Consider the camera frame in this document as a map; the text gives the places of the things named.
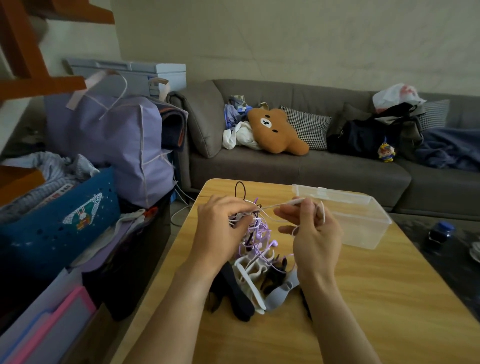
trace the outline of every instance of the pink folder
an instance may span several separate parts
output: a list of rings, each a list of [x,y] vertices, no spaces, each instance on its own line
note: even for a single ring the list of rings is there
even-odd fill
[[[85,287],[75,288],[8,364],[57,364],[96,307]]]

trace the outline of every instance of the black storage bin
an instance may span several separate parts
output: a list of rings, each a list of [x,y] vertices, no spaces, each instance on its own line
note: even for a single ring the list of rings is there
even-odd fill
[[[133,313],[165,249],[170,237],[170,195],[156,203],[153,221],[123,242],[110,263],[83,273],[93,302],[97,307],[105,303],[115,321]]]

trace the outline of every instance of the hand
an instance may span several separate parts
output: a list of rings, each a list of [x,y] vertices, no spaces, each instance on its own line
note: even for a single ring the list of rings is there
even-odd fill
[[[282,205],[276,208],[274,213],[280,218],[300,225],[293,241],[293,254],[298,265],[300,283],[312,276],[323,283],[335,282],[334,270],[342,247],[343,232],[328,208],[325,207],[323,225],[321,209],[309,198],[304,199],[300,207]],[[278,231],[291,234],[294,228],[280,226]]]
[[[218,195],[211,196],[205,205],[199,205],[197,230],[187,262],[199,264],[202,270],[213,275],[211,278],[215,277],[237,251],[241,239],[253,221],[251,215],[244,216],[235,228],[232,228],[228,217],[256,209],[258,207],[250,202]]]

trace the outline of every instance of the navy blue blanket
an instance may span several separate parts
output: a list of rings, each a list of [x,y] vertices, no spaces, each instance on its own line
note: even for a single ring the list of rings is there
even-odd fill
[[[480,172],[480,129],[432,128],[423,138],[415,151],[419,163]]]

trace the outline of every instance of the houndstooth pillow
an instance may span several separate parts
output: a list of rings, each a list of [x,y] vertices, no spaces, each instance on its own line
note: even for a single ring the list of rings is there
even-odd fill
[[[423,104],[425,113],[418,116],[420,131],[445,127],[450,100],[432,101]]]
[[[297,132],[299,139],[308,144],[313,150],[326,150],[326,133],[332,118],[309,114],[307,112],[297,111],[280,106],[280,109],[287,114],[287,120],[293,129]]]

